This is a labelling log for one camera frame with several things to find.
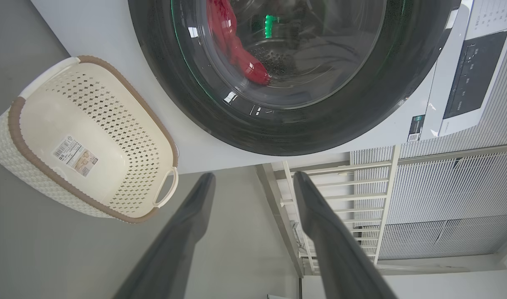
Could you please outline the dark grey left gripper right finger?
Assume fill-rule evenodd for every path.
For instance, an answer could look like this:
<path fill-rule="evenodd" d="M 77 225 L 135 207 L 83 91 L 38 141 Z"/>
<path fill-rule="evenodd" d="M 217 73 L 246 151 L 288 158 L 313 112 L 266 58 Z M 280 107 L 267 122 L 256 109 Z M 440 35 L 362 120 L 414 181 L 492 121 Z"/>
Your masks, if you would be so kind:
<path fill-rule="evenodd" d="M 394 299 L 396 296 L 308 174 L 293 177 L 304 233 L 313 241 L 328 299 Z"/>

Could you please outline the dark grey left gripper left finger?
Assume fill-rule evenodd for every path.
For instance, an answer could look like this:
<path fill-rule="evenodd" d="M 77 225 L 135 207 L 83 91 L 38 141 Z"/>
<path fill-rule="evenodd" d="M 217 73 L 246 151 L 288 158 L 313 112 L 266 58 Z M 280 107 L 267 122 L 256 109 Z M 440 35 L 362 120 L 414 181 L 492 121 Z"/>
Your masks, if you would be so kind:
<path fill-rule="evenodd" d="M 115 299 L 182 299 L 197 242 L 205 235 L 216 179 L 198 179 L 164 229 L 123 282 Z"/>

